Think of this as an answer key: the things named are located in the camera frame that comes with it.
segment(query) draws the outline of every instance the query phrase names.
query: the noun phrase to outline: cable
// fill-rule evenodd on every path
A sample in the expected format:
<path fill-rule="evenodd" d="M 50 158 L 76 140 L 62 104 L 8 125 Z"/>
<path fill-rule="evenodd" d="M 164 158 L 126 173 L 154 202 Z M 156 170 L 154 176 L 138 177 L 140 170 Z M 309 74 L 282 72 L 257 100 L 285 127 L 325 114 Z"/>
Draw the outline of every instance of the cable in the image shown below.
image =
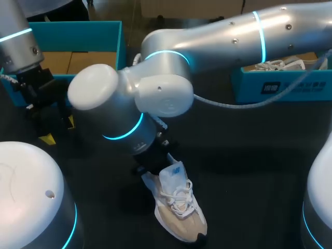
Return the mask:
<path fill-rule="evenodd" d="M 194 94 L 194 98 L 202 101 L 206 104 L 210 104 L 210 105 L 214 105 L 214 106 L 218 106 L 218 107 L 223 107 L 223 108 L 230 108 L 230 109 L 250 109 L 250 108 L 258 108 L 258 107 L 262 107 L 268 104 L 271 104 L 277 100 L 279 100 L 280 98 L 282 98 L 283 96 L 285 96 L 286 94 L 290 93 L 294 88 L 296 88 L 305 78 L 307 78 L 313 70 L 315 70 L 316 68 L 318 68 L 326 58 L 328 58 L 329 56 L 332 55 L 332 49 L 329 49 L 323 56 L 321 56 L 315 64 L 312 65 L 312 67 L 307 70 L 305 73 L 303 73 L 300 77 L 298 77 L 292 84 L 290 84 L 289 87 L 287 87 L 285 90 L 283 90 L 281 93 L 268 98 L 267 100 L 264 100 L 262 102 L 256 103 L 256 104 L 247 104 L 247 105 L 230 105 L 230 104 L 223 104 L 223 103 L 218 103 L 215 101 L 211 101 L 211 100 L 207 100 L 205 98 L 202 98 L 200 96 L 197 96 L 196 94 Z"/>
<path fill-rule="evenodd" d="M 134 57 L 134 61 L 133 61 L 133 66 L 137 65 L 141 60 L 141 54 L 138 53 L 137 55 L 135 55 Z"/>
<path fill-rule="evenodd" d="M 7 80 L 7 81 L 9 81 L 9 82 L 11 82 L 13 84 L 17 84 L 18 83 L 18 81 L 16 79 L 14 79 L 14 78 L 12 78 L 12 77 L 10 77 L 8 75 L 5 75 L 5 74 L 0 74 L 0 79 L 5 79 L 5 80 Z"/>
<path fill-rule="evenodd" d="M 161 125 L 165 130 L 168 129 L 167 124 L 162 121 L 159 117 L 157 117 L 156 115 L 150 114 L 150 117 L 159 125 Z"/>

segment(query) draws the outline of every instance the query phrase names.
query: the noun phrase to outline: black floor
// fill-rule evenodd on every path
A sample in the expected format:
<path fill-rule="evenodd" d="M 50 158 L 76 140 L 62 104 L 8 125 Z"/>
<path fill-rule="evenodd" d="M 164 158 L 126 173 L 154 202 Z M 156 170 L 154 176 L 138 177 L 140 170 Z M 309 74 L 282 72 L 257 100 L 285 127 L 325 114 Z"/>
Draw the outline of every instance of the black floor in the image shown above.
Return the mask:
<path fill-rule="evenodd" d="M 194 77 L 195 92 L 232 102 L 227 72 Z M 47 147 L 0 85 L 0 141 L 37 145 L 54 157 L 84 221 L 86 249 L 184 248 L 158 224 L 134 161 L 107 140 Z M 226 110 L 194 102 L 165 119 L 208 222 L 205 248 L 301 248 L 299 221 L 309 168 L 329 133 L 331 103 L 278 103 Z"/>

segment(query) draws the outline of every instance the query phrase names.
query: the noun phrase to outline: glowing blue light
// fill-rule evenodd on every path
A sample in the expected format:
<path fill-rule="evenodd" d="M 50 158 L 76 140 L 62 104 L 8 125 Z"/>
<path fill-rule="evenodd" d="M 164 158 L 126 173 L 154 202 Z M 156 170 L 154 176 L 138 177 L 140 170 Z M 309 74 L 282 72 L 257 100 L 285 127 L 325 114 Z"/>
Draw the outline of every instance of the glowing blue light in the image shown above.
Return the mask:
<path fill-rule="evenodd" d="M 188 59 L 183 54 L 181 54 L 179 52 L 176 52 L 176 51 L 172 51 L 172 50 L 160 50 L 160 51 L 157 51 L 157 52 L 154 52 L 154 53 L 150 54 L 145 59 L 147 60 L 147 59 L 151 58 L 152 56 L 155 56 L 156 54 L 159 54 L 159 53 L 174 53 L 174 54 L 178 54 L 179 56 L 183 57 L 187 61 L 188 65 L 190 65 Z"/>
<path fill-rule="evenodd" d="M 14 38 L 16 36 L 23 35 L 25 33 L 31 32 L 31 31 L 32 31 L 32 29 L 27 29 L 27 30 L 22 30 L 22 31 L 17 32 L 17 33 L 12 34 L 12 35 L 5 36 L 5 37 L 3 37 L 3 38 L 0 39 L 0 43 L 4 42 L 6 40 L 12 39 L 12 38 Z"/>
<path fill-rule="evenodd" d="M 265 48 L 265 38 L 264 38 L 263 27 L 261 25 L 261 21 L 260 21 L 260 18 L 258 16 L 257 12 L 253 11 L 253 14 L 256 18 L 256 22 L 257 22 L 258 28 L 259 28 L 260 43 L 261 43 L 261 63 L 264 63 L 266 60 L 266 48 Z"/>
<path fill-rule="evenodd" d="M 303 204 L 303 206 L 302 206 L 302 214 L 303 214 L 303 220 L 305 221 L 305 225 L 306 225 L 306 227 L 307 227 L 307 230 L 308 230 L 309 234 L 311 235 L 311 237 L 313 238 L 313 240 L 316 242 L 316 244 L 317 244 L 321 249 L 324 249 L 324 248 L 318 243 L 318 241 L 314 238 L 314 236 L 312 235 L 312 233 L 311 233 L 310 230 L 309 230 L 309 227 L 308 227 L 308 225 L 307 225 L 306 218 L 305 218 L 305 205 L 304 205 L 304 204 Z"/>
<path fill-rule="evenodd" d="M 103 135 L 103 137 L 106 138 L 106 139 L 109 139 L 109 140 L 119 140 L 119 139 L 122 139 L 126 136 L 129 136 L 131 133 L 133 133 L 137 129 L 137 127 L 140 125 L 142 120 L 143 120 L 143 113 L 141 114 L 141 117 L 140 117 L 139 121 L 137 122 L 137 124 L 134 126 L 134 128 L 131 129 L 129 132 L 127 132 L 125 135 L 117 136 L 117 137 L 106 137 L 106 136 Z"/>
<path fill-rule="evenodd" d="M 72 236 L 73 236 L 73 234 L 74 234 L 75 228 L 76 228 L 76 222 L 77 222 L 77 209 L 76 209 L 76 204 L 75 204 L 75 203 L 74 203 L 74 205 L 75 205 L 75 222 L 74 222 L 73 231 L 72 231 L 71 235 L 69 236 L 67 242 L 66 242 L 66 243 L 64 244 L 64 246 L 62 247 L 62 249 L 65 249 L 65 248 L 68 246 L 68 244 L 69 244 L 69 242 L 71 241 Z"/>

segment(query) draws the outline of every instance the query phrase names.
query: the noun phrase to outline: sneaker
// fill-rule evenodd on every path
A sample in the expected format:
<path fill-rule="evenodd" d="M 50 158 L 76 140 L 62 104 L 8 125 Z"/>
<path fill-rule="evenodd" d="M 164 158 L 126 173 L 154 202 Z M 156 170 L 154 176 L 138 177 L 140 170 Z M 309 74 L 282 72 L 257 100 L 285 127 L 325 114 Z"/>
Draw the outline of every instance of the sneaker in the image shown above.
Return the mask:
<path fill-rule="evenodd" d="M 301 60 L 296 56 L 289 57 L 285 61 L 267 61 L 255 65 L 255 69 L 251 71 L 297 71 L 309 69 L 317 60 Z M 320 65 L 318 70 L 327 69 L 327 58 Z"/>
<path fill-rule="evenodd" d="M 205 241 L 208 225 L 193 195 L 192 182 L 182 162 L 174 160 L 173 163 L 160 171 L 159 176 L 150 172 L 142 175 L 156 201 L 155 216 L 178 240 L 186 243 Z"/>

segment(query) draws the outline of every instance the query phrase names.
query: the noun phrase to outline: shoelace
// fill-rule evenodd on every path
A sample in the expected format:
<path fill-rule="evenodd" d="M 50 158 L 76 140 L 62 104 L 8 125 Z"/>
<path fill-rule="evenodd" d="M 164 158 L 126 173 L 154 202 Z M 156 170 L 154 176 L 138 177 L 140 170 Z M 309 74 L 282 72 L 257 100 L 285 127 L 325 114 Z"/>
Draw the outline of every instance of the shoelace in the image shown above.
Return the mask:
<path fill-rule="evenodd" d="M 255 65 L 257 71 L 275 71 L 284 70 L 285 62 L 282 60 L 267 61 Z"/>
<path fill-rule="evenodd" d="M 160 192 L 162 196 L 168 198 L 168 205 L 171 206 L 171 210 L 179 218 L 185 218 L 196 209 L 196 207 L 193 206 L 192 182 L 189 179 L 187 180 L 187 186 L 187 188 L 176 188 L 176 191 L 174 191 L 172 195 L 169 195 L 162 191 Z"/>

